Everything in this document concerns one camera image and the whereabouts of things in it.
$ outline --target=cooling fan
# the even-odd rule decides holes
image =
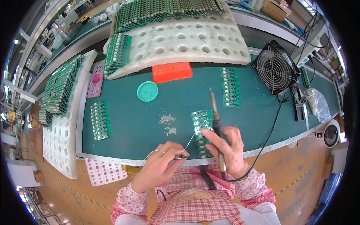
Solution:
[[[290,87],[300,75],[289,54],[276,41],[265,45],[251,67],[273,95]]]

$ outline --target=pink phone case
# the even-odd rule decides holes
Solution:
[[[94,67],[93,75],[91,77],[89,90],[87,92],[88,98],[99,97],[101,93],[101,87],[104,79],[104,62],[96,64]]]

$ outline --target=white foam tray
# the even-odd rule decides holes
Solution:
[[[127,178],[123,165],[85,158],[92,186],[100,186]]]
[[[250,53],[229,6],[224,2],[223,5],[223,17],[166,19],[125,32],[132,36],[129,64],[107,79],[116,79],[164,63],[250,63]]]
[[[42,132],[42,154],[53,167],[70,179],[77,178],[76,171],[76,124],[79,104],[90,68],[97,56],[95,50],[85,54],[79,68],[65,116],[53,116],[51,129]]]

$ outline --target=person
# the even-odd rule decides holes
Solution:
[[[202,130],[202,134],[224,154],[227,179],[238,179],[250,169],[243,160],[244,144],[240,131],[224,127],[223,132],[230,146],[216,133]],[[206,148],[218,162],[219,154],[213,144],[207,144]],[[227,182],[221,179],[218,165],[180,167],[185,158],[168,165],[180,154],[189,156],[180,144],[168,141],[156,150],[159,151],[150,154],[134,181],[117,193],[110,213],[113,224],[280,224],[275,196],[265,185],[264,173],[252,169],[243,180]],[[147,220],[147,193],[152,187],[157,193],[158,207]],[[242,205],[235,204],[234,197],[239,198]]]

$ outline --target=teal round lid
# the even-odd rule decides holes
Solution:
[[[158,88],[152,81],[146,81],[138,87],[138,98],[143,102],[151,102],[158,94]]]

